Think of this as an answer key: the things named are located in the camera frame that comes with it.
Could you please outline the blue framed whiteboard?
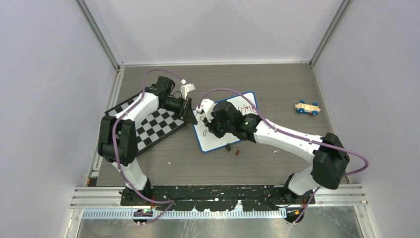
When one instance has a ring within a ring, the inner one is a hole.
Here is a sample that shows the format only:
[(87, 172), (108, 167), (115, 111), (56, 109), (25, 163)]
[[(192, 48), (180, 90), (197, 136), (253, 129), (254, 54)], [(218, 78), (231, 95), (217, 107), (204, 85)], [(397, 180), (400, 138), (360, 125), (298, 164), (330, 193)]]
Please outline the blue framed whiteboard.
[[(215, 101), (214, 103), (218, 104), (224, 101), (230, 102), (243, 115), (250, 113), (257, 114), (252, 105), (241, 96), (232, 96), (224, 100)], [(193, 128), (202, 152), (210, 152), (225, 147), (227, 144), (240, 142), (240, 139), (230, 133), (225, 134), (222, 138), (217, 138), (214, 134), (210, 133), (209, 129), (205, 126), (203, 122), (205, 118), (204, 114), (200, 114), (196, 110), (193, 110), (193, 114), (198, 121), (198, 124), (193, 125)]]

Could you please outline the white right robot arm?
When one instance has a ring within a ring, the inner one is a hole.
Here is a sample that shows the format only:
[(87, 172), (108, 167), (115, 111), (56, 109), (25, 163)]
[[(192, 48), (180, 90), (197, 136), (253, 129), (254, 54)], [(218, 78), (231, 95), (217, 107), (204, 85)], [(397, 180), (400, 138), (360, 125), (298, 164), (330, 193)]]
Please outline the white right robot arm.
[(267, 144), (295, 154), (311, 166), (289, 176), (281, 190), (282, 200), (296, 203), (319, 186), (337, 189), (349, 163), (339, 138), (300, 133), (263, 119), (257, 112), (241, 113), (231, 102), (203, 100), (197, 107), (208, 131), (217, 138), (232, 134), (243, 141)]

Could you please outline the black white chessboard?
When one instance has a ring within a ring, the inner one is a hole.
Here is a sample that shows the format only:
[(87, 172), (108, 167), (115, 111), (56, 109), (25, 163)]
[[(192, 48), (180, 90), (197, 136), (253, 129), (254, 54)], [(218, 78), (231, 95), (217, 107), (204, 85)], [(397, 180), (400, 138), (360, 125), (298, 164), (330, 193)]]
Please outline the black white chessboard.
[(173, 112), (165, 109), (154, 111), (142, 122), (136, 123), (137, 154), (147, 151), (186, 125), (186, 122), (176, 119)]

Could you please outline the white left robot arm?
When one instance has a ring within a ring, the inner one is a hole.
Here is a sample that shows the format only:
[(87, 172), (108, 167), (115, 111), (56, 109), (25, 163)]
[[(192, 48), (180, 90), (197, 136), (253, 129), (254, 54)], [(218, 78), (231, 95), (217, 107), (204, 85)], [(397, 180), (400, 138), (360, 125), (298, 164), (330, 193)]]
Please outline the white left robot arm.
[(145, 87), (127, 107), (106, 114), (100, 123), (98, 154), (111, 163), (125, 181), (124, 199), (147, 205), (153, 197), (150, 179), (142, 172), (137, 156), (187, 124), (197, 124), (188, 92), (193, 84), (181, 81), (180, 96), (172, 79), (160, 76)]

